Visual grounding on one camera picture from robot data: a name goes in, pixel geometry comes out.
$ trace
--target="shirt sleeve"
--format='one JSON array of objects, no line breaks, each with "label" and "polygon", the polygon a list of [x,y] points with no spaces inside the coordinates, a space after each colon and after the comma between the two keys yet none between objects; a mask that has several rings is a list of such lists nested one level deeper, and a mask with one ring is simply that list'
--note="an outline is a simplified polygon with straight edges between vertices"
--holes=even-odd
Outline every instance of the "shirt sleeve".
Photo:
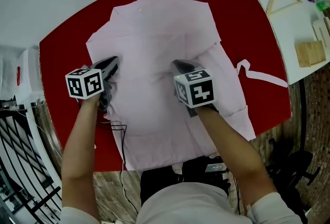
[{"label": "shirt sleeve", "polygon": [[70,208],[62,208],[60,224],[100,224],[100,222],[88,213]]},{"label": "shirt sleeve", "polygon": [[270,193],[247,209],[247,217],[254,224],[302,224],[300,217],[287,207],[279,193]]}]

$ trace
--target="white cube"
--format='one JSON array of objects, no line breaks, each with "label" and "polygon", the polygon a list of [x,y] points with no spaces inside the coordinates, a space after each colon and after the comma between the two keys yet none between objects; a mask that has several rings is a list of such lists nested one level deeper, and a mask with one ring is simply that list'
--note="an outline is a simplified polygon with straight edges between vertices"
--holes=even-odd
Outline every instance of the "white cube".
[{"label": "white cube", "polygon": [[174,76],[178,98],[189,108],[195,108],[217,101],[209,69]]},{"label": "white cube", "polygon": [[87,99],[104,90],[101,70],[78,68],[65,75],[69,96]]}]

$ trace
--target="person's right arm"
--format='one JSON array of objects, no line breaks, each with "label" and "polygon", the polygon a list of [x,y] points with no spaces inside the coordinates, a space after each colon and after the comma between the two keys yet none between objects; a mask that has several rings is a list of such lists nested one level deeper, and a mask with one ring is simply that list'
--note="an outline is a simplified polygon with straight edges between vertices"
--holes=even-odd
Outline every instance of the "person's right arm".
[{"label": "person's right arm", "polygon": [[198,107],[196,111],[223,162],[237,179],[243,203],[253,205],[277,192],[256,149],[216,111],[208,107]]}]

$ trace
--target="person's left arm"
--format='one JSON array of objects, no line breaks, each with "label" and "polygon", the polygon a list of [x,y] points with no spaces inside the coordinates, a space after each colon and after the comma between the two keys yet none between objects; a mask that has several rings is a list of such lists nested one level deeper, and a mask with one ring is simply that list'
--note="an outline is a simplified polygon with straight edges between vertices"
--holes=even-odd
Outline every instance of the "person's left arm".
[{"label": "person's left arm", "polygon": [[94,138],[100,95],[85,100],[62,158],[62,206],[82,210],[99,220],[93,186]]}]

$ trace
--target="red table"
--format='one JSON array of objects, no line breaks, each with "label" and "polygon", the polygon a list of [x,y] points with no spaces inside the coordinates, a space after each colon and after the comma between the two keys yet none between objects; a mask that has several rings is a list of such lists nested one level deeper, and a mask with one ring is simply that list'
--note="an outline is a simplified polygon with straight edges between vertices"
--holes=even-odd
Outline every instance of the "red table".
[{"label": "red table", "polygon": [[[86,41],[110,18],[112,8],[136,0],[97,0],[67,19],[40,42],[40,64],[45,98],[56,134],[65,146],[79,111],[70,98],[65,74],[91,60]],[[197,0],[208,2],[222,46],[235,66],[242,59],[251,70],[286,80],[275,36],[258,0]],[[239,76],[256,134],[291,116],[289,91],[260,80]],[[109,129],[96,128],[95,170],[120,170],[122,160]]]}]

